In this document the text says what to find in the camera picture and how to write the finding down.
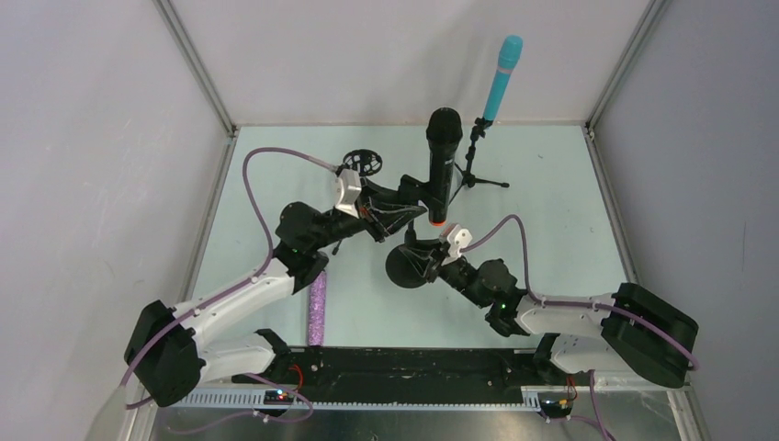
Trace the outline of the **shock mount tripod stand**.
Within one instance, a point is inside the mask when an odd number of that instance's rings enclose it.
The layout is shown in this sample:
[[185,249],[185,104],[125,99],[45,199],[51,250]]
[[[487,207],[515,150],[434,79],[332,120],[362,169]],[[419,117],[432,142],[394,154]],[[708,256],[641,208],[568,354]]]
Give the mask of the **shock mount tripod stand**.
[[381,156],[368,149],[357,149],[347,153],[342,163],[335,169],[334,174],[337,174],[343,169],[355,170],[359,173],[362,181],[369,176],[377,174],[383,165]]

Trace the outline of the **black microphone orange tip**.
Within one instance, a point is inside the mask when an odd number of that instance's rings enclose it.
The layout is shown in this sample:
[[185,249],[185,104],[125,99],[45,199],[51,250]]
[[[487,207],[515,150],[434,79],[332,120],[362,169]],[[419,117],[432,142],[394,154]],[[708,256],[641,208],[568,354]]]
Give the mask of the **black microphone orange tip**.
[[463,137],[457,111],[451,107],[435,110],[425,135],[429,148],[429,174],[425,184],[429,221],[433,225],[443,225],[448,212],[456,152]]

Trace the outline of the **purple glitter microphone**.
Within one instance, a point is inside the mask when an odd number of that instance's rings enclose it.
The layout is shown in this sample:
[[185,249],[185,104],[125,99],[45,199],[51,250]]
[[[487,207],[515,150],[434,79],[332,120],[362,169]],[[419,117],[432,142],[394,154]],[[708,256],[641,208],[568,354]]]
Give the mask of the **purple glitter microphone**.
[[320,346],[324,343],[326,295],[327,274],[322,271],[309,286],[306,332],[308,345]]

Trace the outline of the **light blue microphone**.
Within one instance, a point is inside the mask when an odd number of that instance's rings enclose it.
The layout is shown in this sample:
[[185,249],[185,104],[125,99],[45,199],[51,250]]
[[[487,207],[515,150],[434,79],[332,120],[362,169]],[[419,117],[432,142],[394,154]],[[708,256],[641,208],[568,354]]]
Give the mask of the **light blue microphone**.
[[482,118],[494,122],[500,109],[505,91],[515,66],[518,64],[524,47],[523,39],[518,35],[507,36],[499,50],[495,74],[482,113]]

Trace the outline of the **round base mic stand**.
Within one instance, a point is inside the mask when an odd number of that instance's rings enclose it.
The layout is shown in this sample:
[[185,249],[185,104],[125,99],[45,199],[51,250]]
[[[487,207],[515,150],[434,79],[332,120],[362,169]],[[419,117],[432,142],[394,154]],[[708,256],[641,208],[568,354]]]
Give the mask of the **round base mic stand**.
[[[423,182],[410,175],[403,175],[398,193],[403,202],[412,209],[426,209],[428,220],[434,226],[441,227],[446,222],[449,205],[451,178],[436,180],[430,178]],[[386,259],[385,270],[389,279],[401,288],[419,288],[432,283],[443,265],[444,251],[447,245],[440,238],[421,239],[415,229],[412,216],[406,224],[403,242],[393,248]]]

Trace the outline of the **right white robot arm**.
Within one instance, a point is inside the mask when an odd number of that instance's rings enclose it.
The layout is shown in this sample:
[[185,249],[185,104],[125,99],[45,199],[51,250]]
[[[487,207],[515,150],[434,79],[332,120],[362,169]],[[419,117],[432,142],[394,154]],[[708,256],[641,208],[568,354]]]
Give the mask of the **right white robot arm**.
[[699,326],[689,315],[646,288],[624,282],[614,293],[590,298],[542,298],[521,288],[501,258],[472,265],[451,256],[443,240],[393,248],[385,262],[401,288],[441,280],[474,305],[499,335],[539,335],[537,358],[578,374],[590,370],[633,373],[655,385],[679,389],[689,371]]

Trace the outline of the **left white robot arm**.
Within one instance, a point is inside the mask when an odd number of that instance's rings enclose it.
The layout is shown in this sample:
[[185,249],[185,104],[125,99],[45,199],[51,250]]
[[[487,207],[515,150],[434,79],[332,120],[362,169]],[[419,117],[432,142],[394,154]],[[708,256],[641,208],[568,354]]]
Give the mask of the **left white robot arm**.
[[139,315],[124,353],[130,374],[160,407],[184,399],[198,385],[274,365],[286,344],[269,329],[235,343],[219,342],[231,325],[310,285],[328,265],[323,248],[366,232],[376,242],[427,212],[403,188],[366,182],[350,188],[332,209],[287,204],[276,228],[277,245],[259,267],[221,292],[168,307],[155,300]]

